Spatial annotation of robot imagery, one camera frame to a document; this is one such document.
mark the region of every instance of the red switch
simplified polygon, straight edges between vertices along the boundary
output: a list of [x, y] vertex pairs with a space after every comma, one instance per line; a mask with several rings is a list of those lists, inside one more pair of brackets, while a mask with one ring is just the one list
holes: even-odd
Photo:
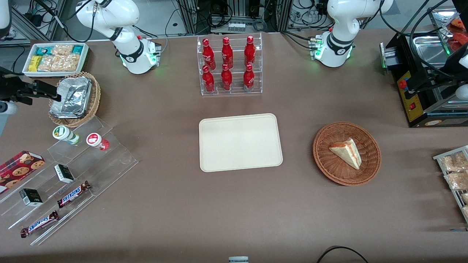
[[401, 89], [405, 89], [408, 85], [406, 84], [406, 80], [400, 80], [398, 82], [398, 87]]

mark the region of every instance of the red cap bottle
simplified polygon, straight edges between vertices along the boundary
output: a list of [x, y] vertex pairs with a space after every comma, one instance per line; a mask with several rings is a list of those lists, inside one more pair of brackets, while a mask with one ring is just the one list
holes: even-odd
[[210, 68], [207, 65], [203, 65], [203, 83], [205, 84], [206, 92], [213, 93], [214, 92], [214, 78], [213, 74], [210, 72]]
[[244, 72], [244, 90], [246, 92], [251, 92], [254, 89], [254, 77], [255, 74], [252, 71], [252, 64], [248, 64]]
[[230, 91], [233, 83], [233, 75], [229, 70], [228, 64], [223, 64], [223, 72], [221, 72], [221, 78], [223, 79], [223, 89]]
[[226, 63], [229, 68], [234, 67], [233, 48], [229, 44], [229, 38], [223, 37], [223, 49], [221, 50], [223, 56], [223, 63]]
[[211, 70], [216, 68], [216, 63], [214, 62], [214, 52], [210, 47], [210, 41], [207, 38], [202, 40], [203, 43], [203, 60], [205, 65], [208, 65]]
[[247, 37], [247, 45], [244, 49], [244, 64], [247, 66], [249, 63], [252, 65], [255, 62], [255, 46], [254, 46], [254, 37], [248, 36]]

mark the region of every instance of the brown tablecloth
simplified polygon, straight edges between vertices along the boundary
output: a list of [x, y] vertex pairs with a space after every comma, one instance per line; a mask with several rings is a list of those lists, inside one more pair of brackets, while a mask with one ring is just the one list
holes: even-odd
[[[89, 42], [97, 115], [140, 163], [40, 246], [0, 221], [0, 261], [301, 263], [344, 245], [370, 262], [466, 262], [468, 233], [448, 231], [464, 220], [431, 157], [468, 144], [467, 129], [408, 128], [380, 68], [378, 44], [392, 36], [363, 30], [345, 65], [327, 68], [285, 36], [263, 34], [263, 94], [223, 98], [200, 95], [195, 37], [171, 39], [161, 66], [144, 75], [129, 73], [111, 42]], [[0, 137], [1, 162], [55, 143], [48, 101], [19, 106]], [[283, 164], [202, 172], [198, 123], [258, 113], [278, 119]], [[313, 138], [335, 121], [379, 143], [381, 170], [367, 185], [337, 185], [315, 165]], [[354, 259], [333, 251], [323, 262]]]

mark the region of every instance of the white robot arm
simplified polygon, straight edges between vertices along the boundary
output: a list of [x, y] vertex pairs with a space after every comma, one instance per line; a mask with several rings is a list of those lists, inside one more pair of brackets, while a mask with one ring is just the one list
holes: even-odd
[[0, 0], [0, 38], [8, 35], [11, 26], [9, 0]]
[[133, 74], [142, 74], [159, 65], [161, 47], [154, 42], [139, 39], [131, 26], [139, 21], [139, 10], [132, 0], [95, 0], [79, 2], [78, 20], [86, 27], [95, 29], [109, 38], [127, 69]]
[[393, 0], [329, 0], [327, 12], [335, 20], [335, 25], [331, 32], [316, 36], [318, 50], [314, 58], [329, 67], [343, 65], [359, 32], [357, 18], [373, 16], [381, 2], [382, 13], [393, 4]]

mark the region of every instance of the brown wicker basket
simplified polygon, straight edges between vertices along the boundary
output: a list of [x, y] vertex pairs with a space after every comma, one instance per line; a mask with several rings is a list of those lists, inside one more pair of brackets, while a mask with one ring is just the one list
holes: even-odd
[[[353, 138], [361, 155], [359, 170], [329, 150], [331, 144], [348, 138]], [[347, 186], [368, 183], [379, 172], [382, 162], [379, 146], [372, 135], [349, 122], [336, 122], [323, 127], [315, 136], [313, 154], [319, 169], [328, 178]]]
[[88, 113], [86, 114], [85, 117], [81, 119], [59, 119], [59, 118], [55, 118], [49, 113], [49, 118], [57, 125], [64, 125], [70, 128], [75, 128], [87, 122], [94, 115], [96, 115], [97, 108], [99, 107], [99, 100], [101, 99], [101, 88], [99, 87], [99, 83], [97, 83], [93, 75], [87, 72], [80, 72], [80, 73], [75, 73], [70, 76], [67, 76], [67, 78], [78, 78], [78, 77], [87, 77], [93, 81], [91, 94], [89, 95]]

